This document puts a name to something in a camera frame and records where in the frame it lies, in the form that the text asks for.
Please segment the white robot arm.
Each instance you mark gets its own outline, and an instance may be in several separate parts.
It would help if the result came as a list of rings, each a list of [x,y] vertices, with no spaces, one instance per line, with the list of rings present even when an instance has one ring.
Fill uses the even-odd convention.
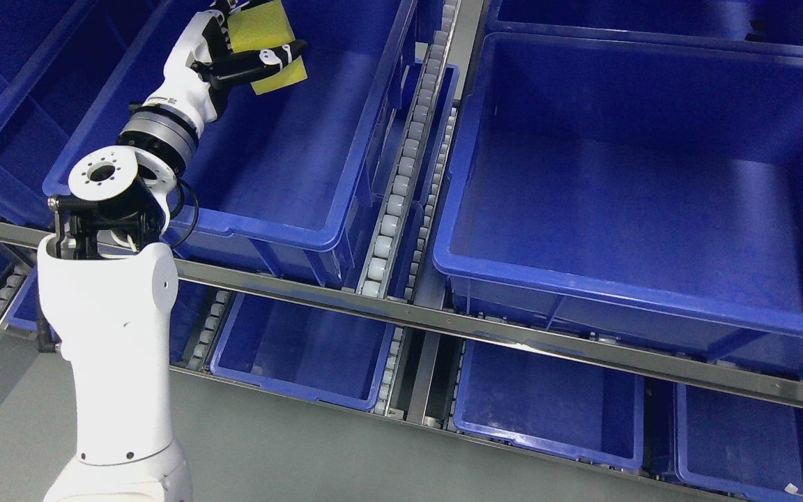
[[[38,304],[71,364],[77,447],[47,501],[192,500],[169,391],[178,273],[160,237],[200,133],[175,106],[135,105],[115,145],[80,159],[70,193],[49,198]]]

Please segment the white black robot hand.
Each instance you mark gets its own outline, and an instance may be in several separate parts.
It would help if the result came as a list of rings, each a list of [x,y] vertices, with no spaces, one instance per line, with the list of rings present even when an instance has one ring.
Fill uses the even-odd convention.
[[[298,38],[281,47],[233,51],[227,18],[265,2],[213,1],[195,13],[169,53],[165,80],[138,110],[164,110],[201,135],[224,114],[232,88],[261,82],[302,59],[308,43]]]

